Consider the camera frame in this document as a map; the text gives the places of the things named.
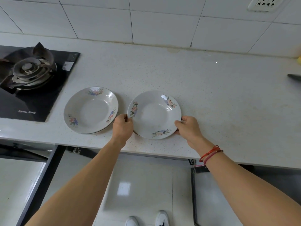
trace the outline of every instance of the white shoe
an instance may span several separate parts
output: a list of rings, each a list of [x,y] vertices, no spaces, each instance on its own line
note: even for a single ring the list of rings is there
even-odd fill
[[[136,217],[130,216],[130,217],[126,220],[126,226],[139,226]]]
[[[169,226],[168,215],[165,211],[159,211],[156,218],[156,226]]]

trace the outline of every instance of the white speckled countertop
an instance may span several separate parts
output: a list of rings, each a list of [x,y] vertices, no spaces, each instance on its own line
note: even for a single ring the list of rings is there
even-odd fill
[[[173,96],[182,113],[195,116],[203,134],[234,161],[301,168],[301,84],[293,59],[125,45],[78,39],[0,33],[0,45],[80,52],[45,123],[0,118],[0,138],[101,148],[112,125],[91,135],[73,132],[63,120],[66,102],[77,91],[103,86],[126,113],[131,100],[147,90]],[[135,134],[126,152],[198,158],[180,136],[147,140]]]

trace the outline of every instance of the hand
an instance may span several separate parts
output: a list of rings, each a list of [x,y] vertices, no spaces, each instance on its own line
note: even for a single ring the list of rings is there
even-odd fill
[[[175,121],[175,126],[178,128],[178,131],[175,133],[187,140],[191,148],[198,153],[208,152],[213,148],[214,144],[202,135],[196,118],[182,116],[182,120],[186,122],[181,123],[181,121]]]
[[[121,148],[126,145],[126,141],[134,131],[133,120],[127,114],[120,114],[113,123],[112,141],[119,143]]]

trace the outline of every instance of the stack of plates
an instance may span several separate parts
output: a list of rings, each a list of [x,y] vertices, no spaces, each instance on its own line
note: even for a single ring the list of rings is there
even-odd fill
[[[116,96],[104,87],[85,88],[67,102],[65,123],[73,131],[91,134],[109,126],[118,112]],[[175,120],[181,120],[178,102],[161,91],[147,91],[129,105],[128,117],[133,118],[134,132],[141,137],[159,140],[173,134]]]
[[[159,140],[173,134],[175,120],[182,117],[178,102],[161,91],[146,91],[133,99],[128,108],[134,132],[144,138]]]
[[[109,126],[117,112],[115,94],[104,87],[89,87],[70,98],[64,110],[64,120],[73,131],[91,134]]]

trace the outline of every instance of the pink bracelet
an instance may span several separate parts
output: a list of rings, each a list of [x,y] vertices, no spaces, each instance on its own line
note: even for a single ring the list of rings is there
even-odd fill
[[[224,152],[224,150],[217,150],[215,152],[212,152],[205,160],[204,160],[204,165],[206,165],[206,162],[208,161],[208,159],[210,159],[212,156],[214,156],[216,153],[219,153],[219,152]]]

